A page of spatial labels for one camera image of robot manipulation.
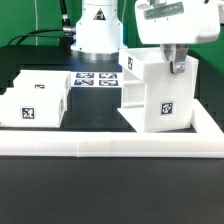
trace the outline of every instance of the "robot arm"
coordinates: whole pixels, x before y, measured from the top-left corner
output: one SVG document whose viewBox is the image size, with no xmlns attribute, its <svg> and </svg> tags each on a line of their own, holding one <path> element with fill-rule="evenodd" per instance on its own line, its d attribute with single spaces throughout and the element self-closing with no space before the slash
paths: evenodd
<svg viewBox="0 0 224 224">
<path fill-rule="evenodd" d="M 138 0 L 135 13 L 143 44 L 160 44 L 174 74 L 185 71 L 188 44 L 215 41 L 220 32 L 216 0 Z"/>
</svg>

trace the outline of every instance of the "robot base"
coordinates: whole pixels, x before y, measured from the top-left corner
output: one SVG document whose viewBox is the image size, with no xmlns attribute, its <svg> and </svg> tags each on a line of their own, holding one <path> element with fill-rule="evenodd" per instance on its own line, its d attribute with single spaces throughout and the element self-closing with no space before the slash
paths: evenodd
<svg viewBox="0 0 224 224">
<path fill-rule="evenodd" d="M 71 46 L 71 54 L 74 57 L 90 61 L 116 61 L 119 57 L 118 51 L 111 53 L 91 53 L 79 50 L 76 45 Z"/>
</svg>

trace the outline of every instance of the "white block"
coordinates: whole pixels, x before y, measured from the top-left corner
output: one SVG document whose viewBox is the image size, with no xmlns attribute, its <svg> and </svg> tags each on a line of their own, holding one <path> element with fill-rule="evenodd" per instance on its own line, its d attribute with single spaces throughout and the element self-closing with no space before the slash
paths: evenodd
<svg viewBox="0 0 224 224">
<path fill-rule="evenodd" d="M 17 89 L 71 89 L 71 74 L 69 71 L 44 71 L 44 70 L 21 70 L 13 81 Z"/>
<path fill-rule="evenodd" d="M 60 127 L 65 108 L 63 91 L 18 91 L 14 88 L 0 96 L 0 126 Z"/>
<path fill-rule="evenodd" d="M 138 132 L 189 128 L 198 60 L 187 56 L 184 73 L 170 72 L 159 48 L 120 50 L 124 80 L 119 112 Z"/>
</svg>

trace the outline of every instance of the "black surface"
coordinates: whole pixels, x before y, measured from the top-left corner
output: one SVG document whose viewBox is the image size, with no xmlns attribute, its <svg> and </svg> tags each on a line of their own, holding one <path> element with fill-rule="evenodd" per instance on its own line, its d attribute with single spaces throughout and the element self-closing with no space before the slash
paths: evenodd
<svg viewBox="0 0 224 224">
<path fill-rule="evenodd" d="M 121 88 L 72 88 L 70 94 L 61 130 L 133 131 L 117 111 Z"/>
<path fill-rule="evenodd" d="M 120 71 L 116 62 L 104 67 L 106 64 L 74 60 L 57 47 L 1 48 L 0 63 L 2 89 L 21 68 Z M 223 78 L 203 59 L 199 70 L 196 97 L 211 109 L 213 92 L 207 94 L 206 88 L 216 86 L 214 80 L 221 83 Z M 211 73 L 210 81 L 204 82 Z M 77 90 L 73 96 L 85 97 L 82 91 Z M 119 93 L 108 98 L 110 94 L 103 98 L 111 100 L 110 106 L 101 112 L 92 108 L 95 118 L 100 115 L 99 118 L 107 120 L 111 113 L 113 119 L 118 118 L 114 107 L 119 104 Z M 91 97 L 94 99 L 96 95 L 91 93 Z M 219 110 L 217 105 L 223 104 L 214 102 L 216 111 L 211 109 L 214 113 Z M 88 113 L 84 104 L 80 107 L 76 111 L 70 105 L 68 113 L 75 111 L 77 115 L 81 110 Z M 96 124 L 110 126 L 107 122 Z M 81 121 L 76 125 L 78 129 L 92 130 Z M 0 196 L 1 224 L 222 224 L 224 160 L 0 157 Z"/>
<path fill-rule="evenodd" d="M 215 159 L 0 160 L 2 224 L 223 224 Z"/>
</svg>

